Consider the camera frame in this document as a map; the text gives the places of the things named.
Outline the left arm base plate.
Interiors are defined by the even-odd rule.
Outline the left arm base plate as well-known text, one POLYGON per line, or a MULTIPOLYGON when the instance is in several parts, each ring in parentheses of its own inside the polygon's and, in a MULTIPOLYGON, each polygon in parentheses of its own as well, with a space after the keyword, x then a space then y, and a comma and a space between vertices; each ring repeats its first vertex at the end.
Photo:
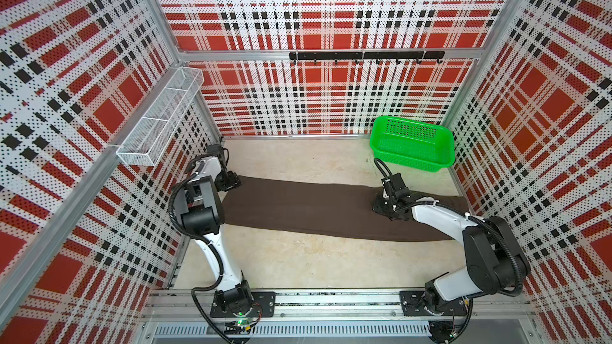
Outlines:
POLYGON ((210 308, 210 316, 212 318, 225 319, 243 319, 243 318, 263 318, 273 317, 275 311, 275 302, 277 293, 274 291, 255 291, 253 293, 253 302, 243 308, 241 312, 237 307, 232 311, 230 307, 223 309, 218 301, 214 301, 210 308))

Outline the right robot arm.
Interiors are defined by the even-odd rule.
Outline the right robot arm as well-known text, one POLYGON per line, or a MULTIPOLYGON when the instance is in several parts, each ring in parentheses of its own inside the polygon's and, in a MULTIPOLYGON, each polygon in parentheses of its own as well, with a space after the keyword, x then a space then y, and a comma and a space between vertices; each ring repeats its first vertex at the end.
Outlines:
POLYGON ((392 221, 428 225, 462 245, 465 265, 425 285, 422 305, 429 314, 443 315, 448 304, 464 298, 522 294, 531 265, 504 219, 481 219, 454 210, 409 190, 400 174, 382 176, 382 194, 373 210, 392 221))

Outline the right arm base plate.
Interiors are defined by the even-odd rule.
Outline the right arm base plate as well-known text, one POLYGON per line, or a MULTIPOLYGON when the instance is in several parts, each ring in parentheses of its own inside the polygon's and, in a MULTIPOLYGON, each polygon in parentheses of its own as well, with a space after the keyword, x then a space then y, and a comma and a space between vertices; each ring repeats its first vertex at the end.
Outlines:
POLYGON ((405 316, 462 317, 468 315, 468 306, 461 299, 443 301, 439 307, 427 307, 423 290, 400 291, 400 304, 405 316))

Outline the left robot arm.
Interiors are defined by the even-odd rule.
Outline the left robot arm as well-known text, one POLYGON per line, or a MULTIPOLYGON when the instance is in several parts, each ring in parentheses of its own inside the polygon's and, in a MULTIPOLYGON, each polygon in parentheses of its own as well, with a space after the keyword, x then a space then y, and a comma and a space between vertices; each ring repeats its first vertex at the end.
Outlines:
POLYGON ((221 192, 240 186, 228 169, 229 150, 220 144, 187 164, 187 177, 171 190, 168 214, 173 227, 191 238, 205 254, 215 277, 210 289, 222 312, 242 317, 254 306, 250 285, 225 248, 222 226, 226 223, 221 192))

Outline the brown trousers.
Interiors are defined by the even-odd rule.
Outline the brown trousers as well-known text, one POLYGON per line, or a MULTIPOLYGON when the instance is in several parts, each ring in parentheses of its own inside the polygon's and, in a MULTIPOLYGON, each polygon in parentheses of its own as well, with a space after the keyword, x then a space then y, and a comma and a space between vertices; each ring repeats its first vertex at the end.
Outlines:
POLYGON ((417 221, 372 211, 379 188, 242 177, 222 202, 226 223, 256 229, 398 242, 448 240, 417 221))

